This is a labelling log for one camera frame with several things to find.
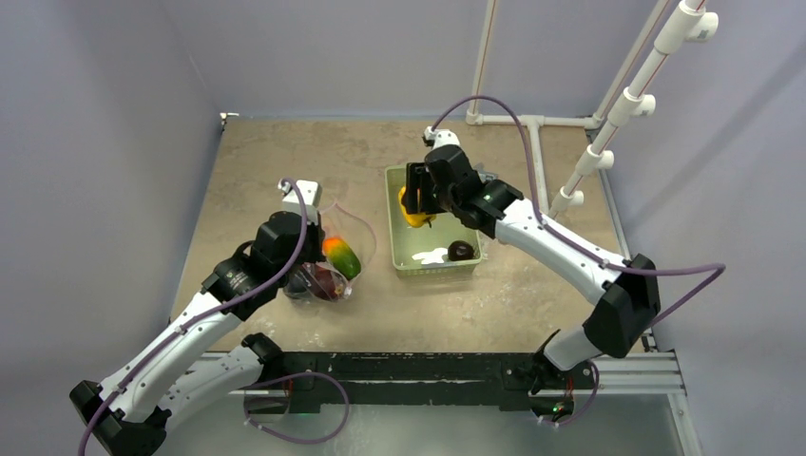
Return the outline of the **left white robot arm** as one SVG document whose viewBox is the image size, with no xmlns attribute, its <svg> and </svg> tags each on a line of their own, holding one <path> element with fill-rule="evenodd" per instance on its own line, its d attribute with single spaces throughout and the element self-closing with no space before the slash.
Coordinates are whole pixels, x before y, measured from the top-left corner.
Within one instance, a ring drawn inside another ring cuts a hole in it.
<svg viewBox="0 0 806 456">
<path fill-rule="evenodd" d="M 151 455 L 168 433 L 216 395 L 282 379 L 278 346 L 248 337 L 210 370 L 189 368 L 211 345 L 277 297 L 304 263 L 322 260 L 323 231 L 316 209 L 273 214 L 254 239 L 220 262 L 189 304 L 131 361 L 100 382 L 82 381 L 69 399 L 85 423 L 78 452 L 95 439 L 110 455 Z"/>
</svg>

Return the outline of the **clear zip top bag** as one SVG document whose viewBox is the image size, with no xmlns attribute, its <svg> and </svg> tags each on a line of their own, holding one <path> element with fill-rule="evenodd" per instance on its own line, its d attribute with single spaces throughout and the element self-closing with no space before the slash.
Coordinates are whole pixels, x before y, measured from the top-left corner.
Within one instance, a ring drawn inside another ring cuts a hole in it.
<svg viewBox="0 0 806 456">
<path fill-rule="evenodd" d="M 366 273 L 369 269 L 369 265 L 374 257 L 377 242 L 376 242 L 376 235 L 372 228 L 372 226 L 363 218 L 360 218 L 351 212 L 347 211 L 343 206 L 339 205 L 338 203 L 334 202 L 327 206 L 325 209 L 320 211 L 320 226 L 323 228 L 324 231 L 324 239 L 332 238 L 332 237 L 339 237 L 343 238 L 347 241 L 350 247 L 355 251 L 358 258 L 361 261 L 362 265 L 362 272 L 353 280 L 347 280 L 350 288 L 350 293 L 347 298 L 339 300 L 344 301 L 352 297 L 354 294 L 354 288 L 356 283 L 358 282 L 359 278 L 362 274 Z M 330 262 L 325 259 L 320 262 L 316 263 L 304 263 L 300 266 L 303 266 L 308 273 L 310 274 L 311 279 L 313 278 L 313 270 L 315 269 L 316 265 L 320 265 L 323 268 L 327 268 L 333 271 L 336 271 L 336 268 L 330 264 Z M 296 302 L 313 302 L 313 301 L 321 301 L 321 302 L 330 302 L 319 299 L 315 296 L 312 296 L 310 299 L 304 300 L 293 300 Z"/>
</svg>

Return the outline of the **dark red toy apple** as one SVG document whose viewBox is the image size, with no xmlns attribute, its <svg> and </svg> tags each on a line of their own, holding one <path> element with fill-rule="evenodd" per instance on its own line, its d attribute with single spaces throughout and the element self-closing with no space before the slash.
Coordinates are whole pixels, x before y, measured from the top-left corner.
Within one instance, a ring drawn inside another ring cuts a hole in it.
<svg viewBox="0 0 806 456">
<path fill-rule="evenodd" d="M 310 291 L 319 299 L 336 302 L 347 298 L 350 288 L 348 281 L 341 273 L 317 264 L 313 270 Z"/>
</svg>

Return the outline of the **green orange toy mango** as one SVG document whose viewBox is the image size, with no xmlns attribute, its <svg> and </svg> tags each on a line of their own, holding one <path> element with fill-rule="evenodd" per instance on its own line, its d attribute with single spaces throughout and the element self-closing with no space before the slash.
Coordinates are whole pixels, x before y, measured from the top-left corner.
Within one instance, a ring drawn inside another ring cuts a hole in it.
<svg viewBox="0 0 806 456">
<path fill-rule="evenodd" d="M 322 250 L 330 264 L 347 280 L 355 279 L 362 272 L 360 259 L 342 237 L 326 238 Z"/>
</svg>

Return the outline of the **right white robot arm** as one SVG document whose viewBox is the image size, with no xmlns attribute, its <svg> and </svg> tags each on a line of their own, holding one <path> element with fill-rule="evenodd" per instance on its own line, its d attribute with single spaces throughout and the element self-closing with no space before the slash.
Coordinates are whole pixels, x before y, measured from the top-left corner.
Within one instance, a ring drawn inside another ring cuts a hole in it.
<svg viewBox="0 0 806 456">
<path fill-rule="evenodd" d="M 654 263 L 627 259 L 587 242 L 535 211 L 510 184 L 485 179 L 458 145 L 443 145 L 406 166 L 405 212 L 455 216 L 465 227 L 534 257 L 593 306 L 580 327 L 552 336 L 533 362 L 536 379 L 555 387 L 571 369 L 601 354 L 623 358 L 660 311 Z"/>
</svg>

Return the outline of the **purple toy eggplant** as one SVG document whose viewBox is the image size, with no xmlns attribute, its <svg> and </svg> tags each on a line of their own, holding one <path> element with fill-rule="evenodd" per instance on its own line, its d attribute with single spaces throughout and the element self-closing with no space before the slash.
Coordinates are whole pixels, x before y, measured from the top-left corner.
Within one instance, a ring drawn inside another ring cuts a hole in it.
<svg viewBox="0 0 806 456">
<path fill-rule="evenodd" d="M 300 266 L 294 270 L 292 275 L 289 275 L 288 282 L 283 287 L 283 292 L 292 300 L 310 299 L 313 296 L 312 287 L 313 282 L 310 274 L 303 266 Z"/>
</svg>

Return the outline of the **dark purple toy plum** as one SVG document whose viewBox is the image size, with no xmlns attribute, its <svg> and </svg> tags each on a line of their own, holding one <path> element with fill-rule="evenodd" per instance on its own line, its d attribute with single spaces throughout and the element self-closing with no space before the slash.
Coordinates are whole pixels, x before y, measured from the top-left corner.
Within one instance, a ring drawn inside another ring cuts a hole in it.
<svg viewBox="0 0 806 456">
<path fill-rule="evenodd" d="M 456 240 L 448 247 L 448 259 L 451 262 L 475 259 L 475 248 L 464 240 Z"/>
</svg>

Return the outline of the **yellow toy bell pepper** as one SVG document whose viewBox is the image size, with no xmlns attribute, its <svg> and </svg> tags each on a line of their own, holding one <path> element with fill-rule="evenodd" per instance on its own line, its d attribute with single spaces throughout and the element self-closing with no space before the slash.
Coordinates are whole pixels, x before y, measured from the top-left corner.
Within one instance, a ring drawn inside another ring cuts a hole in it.
<svg viewBox="0 0 806 456">
<path fill-rule="evenodd" d="M 412 228 L 422 228 L 424 226 L 432 227 L 432 223 L 436 220 L 437 215 L 429 214 L 409 214 L 404 204 L 404 197 L 406 194 L 406 187 L 402 186 L 397 195 L 399 209 L 403 219 Z"/>
</svg>

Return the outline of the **green plastic basket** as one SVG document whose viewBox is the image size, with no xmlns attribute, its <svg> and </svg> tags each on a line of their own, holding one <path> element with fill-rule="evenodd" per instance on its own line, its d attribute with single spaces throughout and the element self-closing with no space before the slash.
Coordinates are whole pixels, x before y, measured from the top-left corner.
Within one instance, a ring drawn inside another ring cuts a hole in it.
<svg viewBox="0 0 806 456">
<path fill-rule="evenodd" d="M 411 227 L 403 216 L 398 198 L 399 190 L 405 185 L 405 178 L 406 169 L 403 164 L 385 169 L 390 251 L 397 275 L 413 277 L 426 274 L 470 274 L 482 259 L 479 233 L 463 226 L 450 214 L 440 214 L 422 227 Z M 455 241 L 468 243 L 473 257 L 451 260 L 449 247 Z"/>
</svg>

